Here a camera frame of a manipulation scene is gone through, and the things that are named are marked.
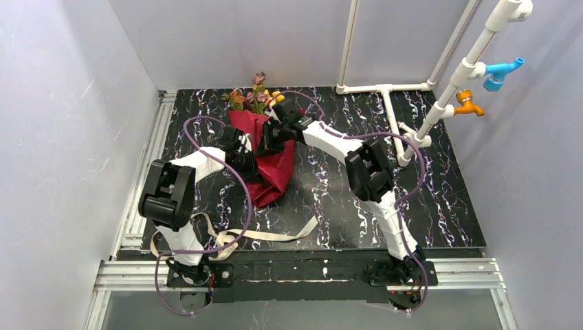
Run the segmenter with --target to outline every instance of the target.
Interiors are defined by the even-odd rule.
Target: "gray wall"
[[[350,0],[109,1],[158,89],[338,83]],[[467,2],[361,0],[346,83],[427,80]]]
[[[0,2],[0,324],[82,329],[157,92],[107,0]]]
[[[483,3],[439,82],[476,40],[497,1]],[[486,115],[446,121],[487,240],[521,329],[580,329],[583,323],[583,5],[535,1],[532,16],[507,25],[485,63],[526,60],[497,93],[464,88]]]

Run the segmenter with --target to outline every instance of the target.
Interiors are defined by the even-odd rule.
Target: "red paper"
[[[267,120],[266,115],[258,115],[250,111],[229,110],[231,126],[242,130],[245,134],[252,136],[253,152],[259,147],[261,133],[263,132],[263,122]],[[263,178],[262,183],[247,183],[247,188],[251,194],[253,204],[258,208],[266,206],[283,195],[287,184],[294,174],[296,165],[296,143],[287,141],[282,153],[267,157],[258,157],[259,174]]]

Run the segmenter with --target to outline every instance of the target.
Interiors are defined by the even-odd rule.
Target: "orange flower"
[[[233,91],[229,93],[229,96],[235,103],[242,103],[245,100],[243,94],[238,89],[233,89]]]

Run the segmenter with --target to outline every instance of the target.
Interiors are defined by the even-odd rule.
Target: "black marble tabletop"
[[[295,87],[315,98],[324,107],[326,123],[349,135],[389,131],[382,98],[377,93],[339,96],[332,87]],[[221,100],[225,89],[178,91],[162,156],[165,160],[194,152],[182,124],[193,116],[212,116],[228,122],[228,106]],[[286,95],[298,106],[317,111],[302,96]],[[397,120],[418,129],[435,98],[431,92],[393,92],[391,102]],[[220,126],[204,121],[190,126],[191,134],[202,145],[212,145]],[[421,151],[426,161],[427,178],[421,194],[404,208],[404,218],[413,237],[422,247],[483,248],[485,240],[461,176],[451,143],[442,122],[430,132],[432,145]],[[394,169],[395,193],[401,196],[417,182],[418,164],[397,166],[393,141],[383,141]],[[296,167],[286,193],[261,209],[253,209],[250,230],[295,235],[313,216],[318,225],[312,233],[293,243],[257,241],[243,238],[242,250],[319,250],[377,249],[386,244],[376,218],[363,209],[350,193],[343,165],[320,150],[296,146]],[[197,184],[194,212],[207,212],[218,232],[242,228],[247,209],[238,181],[227,170]],[[204,218],[195,220],[197,235],[206,248],[213,238],[207,233]],[[155,228],[146,227],[144,241]]]

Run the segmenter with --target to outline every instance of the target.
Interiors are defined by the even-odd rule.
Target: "cream strap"
[[[208,216],[208,214],[203,213],[203,212],[195,213],[190,218],[193,219],[197,215],[203,215],[205,217],[206,223],[208,225],[208,234],[217,240],[216,244],[218,247],[221,247],[221,246],[223,246],[223,245],[225,245],[225,244],[227,244],[235,239],[235,236],[232,236],[229,234],[238,235],[241,233],[240,229],[227,229],[227,230],[223,230],[222,232],[217,234],[215,232],[215,230],[212,229],[212,223],[210,222],[210,217]],[[310,221],[308,221],[308,223],[306,223],[304,228],[302,228],[302,230],[295,236],[274,234],[271,232],[257,232],[254,230],[247,230],[243,236],[248,237],[250,239],[259,239],[262,241],[289,242],[289,241],[295,241],[298,239],[303,239],[304,237],[308,236],[309,233],[316,227],[317,224],[318,224],[318,219],[316,217],[312,217],[310,219]],[[150,251],[152,251],[152,254],[154,256],[159,255],[158,250],[154,244],[154,238],[156,237],[157,233],[158,233],[158,231],[156,231],[154,233],[154,235],[152,235],[152,239],[150,240]],[[231,245],[230,247],[227,247],[226,249],[221,250],[217,257],[209,258],[209,260],[210,261],[225,260],[231,255],[231,253],[233,253],[233,251],[235,251],[237,249],[238,246],[239,246],[239,244],[235,243],[235,244]]]

